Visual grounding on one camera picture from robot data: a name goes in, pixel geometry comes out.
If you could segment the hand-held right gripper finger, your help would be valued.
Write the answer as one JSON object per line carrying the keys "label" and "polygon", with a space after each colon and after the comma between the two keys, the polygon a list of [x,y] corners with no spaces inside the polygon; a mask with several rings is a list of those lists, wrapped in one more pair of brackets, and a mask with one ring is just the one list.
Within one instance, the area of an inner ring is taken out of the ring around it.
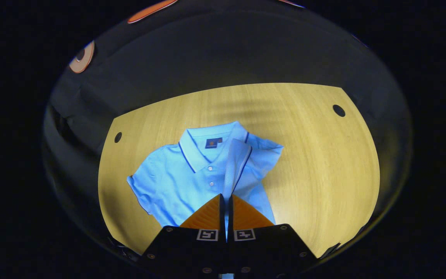
{"label": "hand-held right gripper finger", "polygon": [[274,225],[236,195],[228,209],[228,264],[234,277],[297,277],[319,262],[290,224]]}
{"label": "hand-held right gripper finger", "polygon": [[139,260],[156,277],[219,277],[228,263],[225,201],[216,195],[180,226],[163,227]]}

